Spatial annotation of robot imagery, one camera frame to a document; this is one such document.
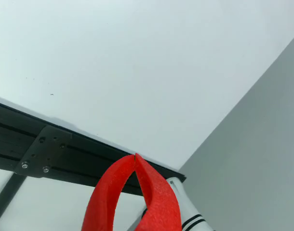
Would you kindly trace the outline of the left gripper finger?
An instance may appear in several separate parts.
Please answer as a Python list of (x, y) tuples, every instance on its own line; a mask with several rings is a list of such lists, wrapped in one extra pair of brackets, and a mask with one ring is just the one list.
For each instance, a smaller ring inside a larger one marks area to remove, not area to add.
[(135, 228), (137, 231), (180, 231), (182, 229), (177, 198), (166, 179), (139, 154), (135, 172), (147, 211)]
[(127, 155), (112, 164), (97, 183), (85, 212), (83, 231), (111, 231), (121, 191), (134, 172), (135, 156)]

